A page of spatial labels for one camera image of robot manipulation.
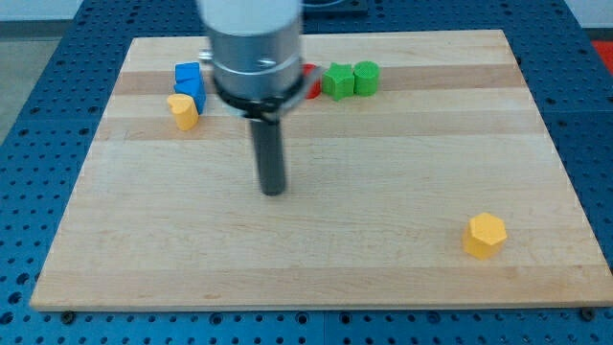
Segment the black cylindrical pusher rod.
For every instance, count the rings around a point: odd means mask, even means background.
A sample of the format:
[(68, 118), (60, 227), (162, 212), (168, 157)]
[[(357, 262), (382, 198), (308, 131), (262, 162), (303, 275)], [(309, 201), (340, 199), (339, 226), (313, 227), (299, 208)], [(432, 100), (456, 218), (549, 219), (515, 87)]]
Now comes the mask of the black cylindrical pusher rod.
[(252, 122), (251, 134), (261, 192), (280, 195), (286, 187), (281, 124)]

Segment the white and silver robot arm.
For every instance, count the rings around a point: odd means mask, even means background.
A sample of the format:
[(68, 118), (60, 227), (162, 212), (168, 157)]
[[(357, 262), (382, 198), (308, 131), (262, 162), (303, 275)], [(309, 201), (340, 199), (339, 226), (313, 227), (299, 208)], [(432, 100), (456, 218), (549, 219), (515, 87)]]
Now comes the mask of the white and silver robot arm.
[(305, 74), (300, 0), (198, 0), (218, 96), (250, 122), (261, 192), (286, 187), (282, 117), (297, 107), (324, 69)]

